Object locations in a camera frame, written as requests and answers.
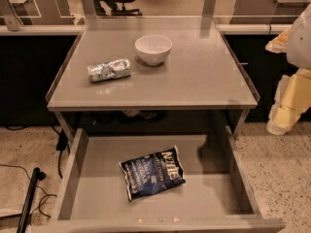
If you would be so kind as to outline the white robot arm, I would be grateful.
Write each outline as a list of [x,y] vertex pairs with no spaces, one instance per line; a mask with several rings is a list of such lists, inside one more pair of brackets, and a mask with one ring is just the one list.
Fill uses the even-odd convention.
[[292,76],[283,75],[279,81],[266,125],[269,133],[284,135],[311,108],[311,5],[265,49],[284,52],[288,62],[297,67]]

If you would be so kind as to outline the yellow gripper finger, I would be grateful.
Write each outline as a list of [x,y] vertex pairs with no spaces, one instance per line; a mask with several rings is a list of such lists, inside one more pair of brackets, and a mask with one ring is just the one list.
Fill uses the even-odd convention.
[[268,44],[265,46],[265,49],[273,53],[286,52],[288,48],[288,39],[290,32],[290,28],[284,30],[273,40],[269,41]]
[[299,69],[292,76],[283,75],[274,101],[266,129],[271,134],[284,135],[311,108],[311,71]]

